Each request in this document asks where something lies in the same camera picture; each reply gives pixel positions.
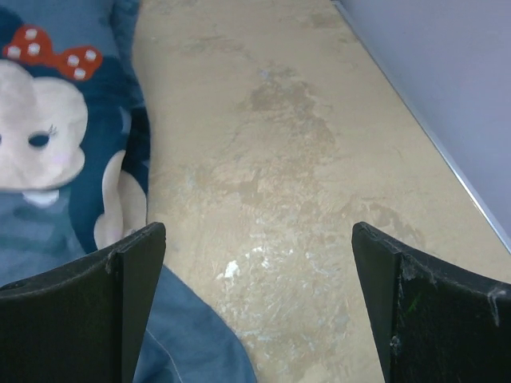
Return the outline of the blue cartoon print pillowcase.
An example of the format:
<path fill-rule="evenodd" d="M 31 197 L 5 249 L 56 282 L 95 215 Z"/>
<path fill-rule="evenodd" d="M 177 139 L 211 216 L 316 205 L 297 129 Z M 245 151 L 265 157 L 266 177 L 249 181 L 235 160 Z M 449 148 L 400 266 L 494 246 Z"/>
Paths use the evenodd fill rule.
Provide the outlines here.
<path fill-rule="evenodd" d="M 133 68 L 139 1 L 1 4 L 1 282 L 148 220 L 151 131 Z"/>

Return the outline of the aluminium frame rail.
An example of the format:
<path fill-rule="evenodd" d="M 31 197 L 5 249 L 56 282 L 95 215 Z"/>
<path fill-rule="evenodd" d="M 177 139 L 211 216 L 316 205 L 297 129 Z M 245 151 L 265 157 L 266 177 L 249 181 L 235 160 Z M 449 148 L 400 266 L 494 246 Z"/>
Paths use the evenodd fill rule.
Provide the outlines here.
<path fill-rule="evenodd" d="M 339 1 L 337 7 L 509 244 L 509 2 Z"/>

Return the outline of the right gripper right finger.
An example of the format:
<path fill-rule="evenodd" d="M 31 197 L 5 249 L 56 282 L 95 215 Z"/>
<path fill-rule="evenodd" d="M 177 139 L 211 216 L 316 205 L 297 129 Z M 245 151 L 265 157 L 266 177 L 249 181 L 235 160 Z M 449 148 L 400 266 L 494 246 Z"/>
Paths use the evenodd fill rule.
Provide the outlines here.
<path fill-rule="evenodd" d="M 407 246 L 368 223 L 355 258 L 387 382 L 508 382 L 510 285 Z"/>

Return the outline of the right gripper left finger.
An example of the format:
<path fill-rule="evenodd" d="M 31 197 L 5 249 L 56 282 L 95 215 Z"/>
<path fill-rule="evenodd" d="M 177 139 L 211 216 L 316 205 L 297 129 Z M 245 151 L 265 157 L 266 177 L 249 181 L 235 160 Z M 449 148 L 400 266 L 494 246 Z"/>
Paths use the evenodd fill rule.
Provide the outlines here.
<path fill-rule="evenodd" d="M 130 382 L 165 253 L 151 223 L 1 288 L 3 382 Z"/>

